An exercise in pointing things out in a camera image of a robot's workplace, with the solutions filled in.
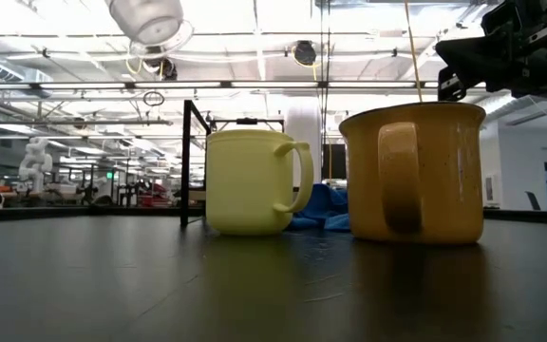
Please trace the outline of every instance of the black table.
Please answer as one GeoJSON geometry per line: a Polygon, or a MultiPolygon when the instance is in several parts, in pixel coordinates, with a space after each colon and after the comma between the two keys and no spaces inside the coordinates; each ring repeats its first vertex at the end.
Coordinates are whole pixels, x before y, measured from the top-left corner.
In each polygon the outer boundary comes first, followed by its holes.
{"type": "Polygon", "coordinates": [[[547,341],[547,225],[488,220],[479,245],[435,248],[0,222],[0,341],[547,341]]]}

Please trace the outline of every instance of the blue cloth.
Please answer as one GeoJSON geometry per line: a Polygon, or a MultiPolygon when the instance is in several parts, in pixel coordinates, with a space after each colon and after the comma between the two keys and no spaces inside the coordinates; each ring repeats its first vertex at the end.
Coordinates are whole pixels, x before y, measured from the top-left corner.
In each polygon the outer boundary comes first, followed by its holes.
{"type": "Polygon", "coordinates": [[[348,232],[348,191],[334,190],[324,184],[314,184],[308,205],[294,214],[289,230],[320,228],[348,232]]]}

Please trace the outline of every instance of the chair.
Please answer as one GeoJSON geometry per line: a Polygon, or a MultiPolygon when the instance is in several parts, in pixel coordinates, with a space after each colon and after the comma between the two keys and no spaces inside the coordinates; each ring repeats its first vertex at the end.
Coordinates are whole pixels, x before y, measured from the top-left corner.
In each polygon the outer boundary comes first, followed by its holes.
{"type": "Polygon", "coordinates": [[[529,198],[529,201],[531,202],[531,208],[533,210],[541,210],[541,207],[538,203],[538,198],[536,198],[536,195],[532,193],[531,191],[525,191],[527,194],[527,197],[529,198]]]}

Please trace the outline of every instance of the yellow mug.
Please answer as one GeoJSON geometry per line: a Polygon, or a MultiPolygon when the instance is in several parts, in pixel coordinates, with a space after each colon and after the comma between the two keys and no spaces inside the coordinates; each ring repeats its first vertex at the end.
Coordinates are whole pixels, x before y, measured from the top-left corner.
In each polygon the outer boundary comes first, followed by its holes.
{"type": "Polygon", "coordinates": [[[206,219],[229,235],[269,235],[284,230],[311,196],[310,146],[286,134],[230,130],[211,134],[206,153],[206,219]],[[301,184],[292,200],[292,151],[301,184]]]}
{"type": "Polygon", "coordinates": [[[384,241],[478,240],[484,115],[472,104],[424,103],[343,121],[351,232],[384,241]]]}

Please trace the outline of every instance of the mug handle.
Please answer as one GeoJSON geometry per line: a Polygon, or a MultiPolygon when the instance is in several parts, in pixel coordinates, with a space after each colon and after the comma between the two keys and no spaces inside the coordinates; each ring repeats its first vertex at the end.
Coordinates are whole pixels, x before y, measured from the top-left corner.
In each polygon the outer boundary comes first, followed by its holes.
{"type": "Polygon", "coordinates": [[[422,229],[419,151],[415,123],[390,123],[379,130],[379,182],[387,225],[398,233],[422,229]]]}
{"type": "Polygon", "coordinates": [[[299,193],[291,206],[281,203],[273,205],[275,211],[281,213],[296,213],[308,204],[313,188],[313,160],[311,159],[310,145],[306,142],[284,142],[279,145],[273,154],[276,157],[284,157],[293,149],[299,154],[301,162],[301,183],[299,184],[299,193]]]}

